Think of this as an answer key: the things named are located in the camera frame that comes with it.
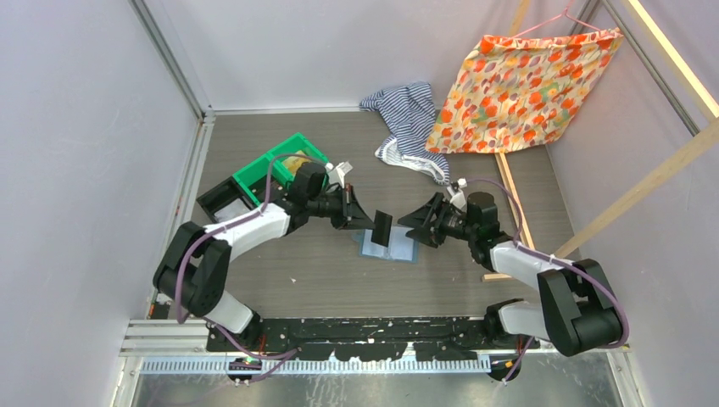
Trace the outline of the black plastic bin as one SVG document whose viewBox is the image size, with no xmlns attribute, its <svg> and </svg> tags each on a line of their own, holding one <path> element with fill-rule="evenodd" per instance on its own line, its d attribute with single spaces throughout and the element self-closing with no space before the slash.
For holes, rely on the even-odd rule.
<svg viewBox="0 0 719 407">
<path fill-rule="evenodd" d="M 213 223 L 245 215 L 257 207 L 232 176 L 200 195 L 196 202 Z"/>
</svg>

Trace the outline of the wooden frame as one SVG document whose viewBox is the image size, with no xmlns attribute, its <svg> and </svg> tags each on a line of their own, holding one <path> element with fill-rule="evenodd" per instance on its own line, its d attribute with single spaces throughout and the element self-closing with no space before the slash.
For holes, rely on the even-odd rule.
<svg viewBox="0 0 719 407">
<path fill-rule="evenodd" d="M 599 218 L 612 220 L 580 248 L 598 260 L 630 313 L 648 302 L 687 306 L 718 287 L 718 149 L 709 147 L 631 208 L 615 203 L 712 119 L 659 43 L 623 1 L 578 1 L 575 22 L 621 26 L 627 40 L 571 122 L 548 147 L 509 157 L 534 242 L 552 252 Z"/>
</svg>

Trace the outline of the yellow card in bin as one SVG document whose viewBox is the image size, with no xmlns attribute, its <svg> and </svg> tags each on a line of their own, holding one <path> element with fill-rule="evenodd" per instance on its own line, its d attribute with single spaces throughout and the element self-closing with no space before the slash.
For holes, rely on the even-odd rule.
<svg viewBox="0 0 719 407">
<path fill-rule="evenodd" d="M 297 174 L 299 168 L 309 160 L 303 157 L 288 157 L 285 158 L 282 161 L 282 165 L 287 169 L 287 171 L 292 174 L 293 176 Z"/>
</svg>

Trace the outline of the pink clothes hanger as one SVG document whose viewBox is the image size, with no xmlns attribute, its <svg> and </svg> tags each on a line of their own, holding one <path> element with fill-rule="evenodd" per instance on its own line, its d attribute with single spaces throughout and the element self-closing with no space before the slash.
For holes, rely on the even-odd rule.
<svg viewBox="0 0 719 407">
<path fill-rule="evenodd" d="M 557 14 L 557 15 L 551 17 L 550 19 L 545 20 L 545 21 L 543 21 L 543 22 L 541 22 L 541 23 L 539 23 L 539 24 L 537 24 L 537 25 L 531 26 L 531 27 L 525 29 L 524 31 L 518 31 L 518 32 L 516 32 L 516 33 L 514 33 L 514 34 L 511 34 L 511 35 L 510 35 L 510 38 L 518 38 L 518 37 L 525 36 L 526 34 L 529 34 L 530 32 L 533 32 L 533 31 L 535 31 L 535 30 L 537 30 L 537 29 L 539 29 L 539 28 L 542 28 L 542 27 L 544 27 L 544 26 L 546 26 L 546 25 L 550 25 L 550 24 L 554 23 L 556 20 L 561 20 L 561 19 L 566 19 L 566 20 L 573 21 L 574 23 L 576 23 L 576 24 L 578 24 L 578 25 L 580 25 L 580 26 L 589 28 L 589 29 L 591 29 L 592 31 L 599 31 L 599 28 L 598 28 L 598 27 L 595 27 L 595 26 L 593 26 L 593 25 L 590 25 L 590 24 L 587 23 L 587 22 L 584 22 L 584 21 L 582 21 L 582 20 L 580 20 L 580 19 L 578 19 L 578 18 L 576 18 L 576 17 L 573 17 L 573 16 L 569 15 L 569 11 L 571 10 L 571 8 L 572 8 L 572 6 L 573 6 L 573 4 L 574 4 L 575 2 L 576 2 L 575 0 L 570 0 L 570 1 L 568 1 L 567 4 L 565 5 L 565 7 L 562 9 L 562 11 L 561 11 L 559 14 Z"/>
</svg>

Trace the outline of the blue white striped cloth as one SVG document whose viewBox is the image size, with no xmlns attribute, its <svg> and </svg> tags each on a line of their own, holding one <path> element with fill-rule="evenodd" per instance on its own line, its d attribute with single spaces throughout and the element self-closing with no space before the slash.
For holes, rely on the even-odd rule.
<svg viewBox="0 0 719 407">
<path fill-rule="evenodd" d="M 378 113 L 389 130 L 389 136 L 374 152 L 376 158 L 429 176 L 438 185 L 449 184 L 446 158 L 426 150 L 437 116 L 429 83 L 417 81 L 381 89 L 363 98 L 359 108 Z"/>
</svg>

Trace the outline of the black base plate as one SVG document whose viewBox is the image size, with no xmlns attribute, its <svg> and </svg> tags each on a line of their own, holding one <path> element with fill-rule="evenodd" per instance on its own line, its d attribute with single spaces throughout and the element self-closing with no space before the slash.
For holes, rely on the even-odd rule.
<svg viewBox="0 0 719 407">
<path fill-rule="evenodd" d="M 419 361 L 471 360 L 484 350 L 515 354 L 527 336 L 498 334 L 481 318 L 377 317 L 377 318 L 259 318 L 241 333 L 211 324 L 207 350 L 236 351 L 237 344 L 254 353 L 282 358 L 294 352 L 295 360 L 362 362 L 399 360 L 406 352 Z"/>
</svg>

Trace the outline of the aluminium front rail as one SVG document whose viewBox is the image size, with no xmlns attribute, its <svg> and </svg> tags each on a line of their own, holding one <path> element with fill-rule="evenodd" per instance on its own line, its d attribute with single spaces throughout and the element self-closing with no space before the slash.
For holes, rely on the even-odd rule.
<svg viewBox="0 0 719 407">
<path fill-rule="evenodd" d="M 362 362 L 357 358 L 340 361 L 303 361 L 293 358 L 294 352 L 282 358 L 261 352 L 254 353 L 237 344 L 232 352 L 209 352 L 209 325 L 202 320 L 189 320 L 180 325 L 172 320 L 132 321 L 121 344 L 123 356 L 142 358 L 141 367 L 157 374 L 215 374 L 229 376 L 274 375 L 348 375 L 348 374 L 437 374 L 492 373 L 509 370 L 509 363 L 519 354 L 484 350 L 471 360 L 419 361 L 408 351 L 399 360 Z"/>
</svg>

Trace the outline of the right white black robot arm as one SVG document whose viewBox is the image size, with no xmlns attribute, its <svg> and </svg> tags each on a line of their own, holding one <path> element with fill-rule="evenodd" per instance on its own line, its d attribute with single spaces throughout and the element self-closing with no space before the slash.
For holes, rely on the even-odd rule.
<svg viewBox="0 0 719 407">
<path fill-rule="evenodd" d="M 464 241 L 476 263 L 538 293 L 536 304 L 515 298 L 488 306 L 484 337 L 495 348 L 525 336 L 573 356 L 626 342 L 626 317 L 601 265 L 593 259 L 559 259 L 513 240 L 500 226 L 492 194 L 473 192 L 459 209 L 437 192 L 399 224 L 408 227 L 408 238 L 428 247 L 437 248 L 449 237 Z"/>
</svg>

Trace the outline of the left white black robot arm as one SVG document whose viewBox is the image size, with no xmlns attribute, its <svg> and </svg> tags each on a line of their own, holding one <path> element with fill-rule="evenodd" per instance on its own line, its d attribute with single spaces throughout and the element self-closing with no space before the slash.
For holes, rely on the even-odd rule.
<svg viewBox="0 0 719 407">
<path fill-rule="evenodd" d="M 373 230 L 344 180 L 348 164 L 302 163 L 285 192 L 257 209 L 219 224 L 192 221 L 175 232 L 153 276 L 153 286 L 179 307 L 227 331 L 237 349 L 249 351 L 260 338 L 256 311 L 226 290 L 230 263 L 247 251 L 292 233 L 309 218 L 327 218 L 337 230 Z"/>
</svg>

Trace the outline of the blue card holder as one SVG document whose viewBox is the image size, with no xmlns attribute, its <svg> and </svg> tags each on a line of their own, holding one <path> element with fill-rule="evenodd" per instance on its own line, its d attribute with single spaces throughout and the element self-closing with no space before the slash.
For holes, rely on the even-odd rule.
<svg viewBox="0 0 719 407">
<path fill-rule="evenodd" d="M 373 243 L 371 241 L 371 231 L 369 230 L 356 232 L 352 238 L 359 244 L 359 256 L 403 263 L 416 263 L 419 243 L 406 236 L 409 230 L 405 226 L 393 226 L 387 247 Z"/>
</svg>

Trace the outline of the orange floral cloth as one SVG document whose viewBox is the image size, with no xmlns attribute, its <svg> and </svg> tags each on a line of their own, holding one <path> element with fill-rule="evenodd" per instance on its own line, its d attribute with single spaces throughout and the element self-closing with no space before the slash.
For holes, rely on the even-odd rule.
<svg viewBox="0 0 719 407">
<path fill-rule="evenodd" d="M 624 36 L 484 36 L 465 57 L 426 140 L 430 153 L 512 153 L 558 140 Z"/>
</svg>

